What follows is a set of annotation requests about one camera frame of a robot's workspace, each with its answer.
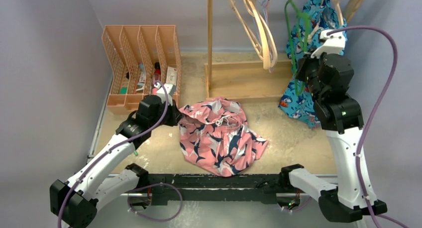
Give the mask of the green plastic hanger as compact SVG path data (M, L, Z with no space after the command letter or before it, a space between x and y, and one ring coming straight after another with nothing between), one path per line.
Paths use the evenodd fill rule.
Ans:
M289 16L288 16L288 6L291 6L296 13L296 26L291 27ZM287 50L289 58L292 61L292 81L294 83L294 92L298 98L305 99L307 97L305 91L305 83L300 82L296 75L298 73L298 59L297 59L297 46L301 46L302 52L308 52L308 36L311 32L311 18L310 16L303 11L300 11L297 5L293 0L287 0L284 6L284 15L286 19L286 25L288 29L288 44Z

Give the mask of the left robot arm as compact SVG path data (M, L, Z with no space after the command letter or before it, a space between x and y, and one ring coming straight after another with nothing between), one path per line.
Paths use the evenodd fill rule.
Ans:
M109 174L126 157L136 154L154 129L161 125L176 126L180 118L170 95L146 96L90 162L66 181L52 183L50 210L58 218L57 227L86 228L101 208L121 194L166 187L164 182L152 182L149 172L136 164L128 165L112 178Z

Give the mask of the pink shark print shorts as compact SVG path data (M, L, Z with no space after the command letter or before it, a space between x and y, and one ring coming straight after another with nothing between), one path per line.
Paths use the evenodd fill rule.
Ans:
M230 177L249 168L269 143L249 128L239 102L216 97L179 111L185 160L215 175Z

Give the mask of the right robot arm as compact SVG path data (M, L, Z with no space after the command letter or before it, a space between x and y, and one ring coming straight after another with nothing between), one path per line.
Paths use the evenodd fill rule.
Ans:
M349 59L323 53L299 60L296 78L305 82L314 110L329 140L337 171L337 184L311 174L302 165L283 167L280 187L287 192L299 189L316 200L323 216L334 223L352 223L364 216L387 212L370 186L363 149L363 116L359 103L347 94L354 75Z

